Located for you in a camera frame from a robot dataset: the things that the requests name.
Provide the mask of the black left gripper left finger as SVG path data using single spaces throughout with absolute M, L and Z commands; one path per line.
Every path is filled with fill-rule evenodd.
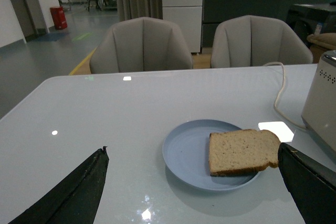
M 104 146 L 10 223 L 94 223 L 108 164 Z

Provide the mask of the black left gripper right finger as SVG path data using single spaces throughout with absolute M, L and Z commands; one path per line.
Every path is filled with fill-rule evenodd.
M 335 223 L 335 172 L 286 143 L 278 166 L 305 223 Z

